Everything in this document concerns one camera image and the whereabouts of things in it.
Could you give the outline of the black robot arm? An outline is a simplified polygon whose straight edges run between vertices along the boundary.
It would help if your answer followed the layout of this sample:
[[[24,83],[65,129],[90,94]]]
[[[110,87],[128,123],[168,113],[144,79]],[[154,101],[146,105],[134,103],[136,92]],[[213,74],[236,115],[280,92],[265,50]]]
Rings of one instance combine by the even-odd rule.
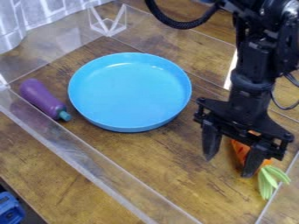
[[[194,120],[201,126],[206,159],[218,152],[224,136],[249,147],[241,176],[250,177],[262,161],[284,158],[293,135],[269,117],[276,79],[297,69],[299,0],[208,0],[206,14],[232,13],[237,64],[229,76],[228,99],[197,100]]]

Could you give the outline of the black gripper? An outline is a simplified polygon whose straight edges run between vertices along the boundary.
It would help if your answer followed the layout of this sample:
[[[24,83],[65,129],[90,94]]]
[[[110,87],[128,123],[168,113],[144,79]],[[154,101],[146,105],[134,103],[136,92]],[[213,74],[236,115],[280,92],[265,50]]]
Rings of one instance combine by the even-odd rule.
[[[236,70],[229,79],[228,100],[198,98],[193,120],[201,127],[202,155],[208,161],[218,152],[222,136],[249,147],[240,176],[250,178],[266,158],[284,158],[295,137],[266,113],[274,81],[254,80]]]

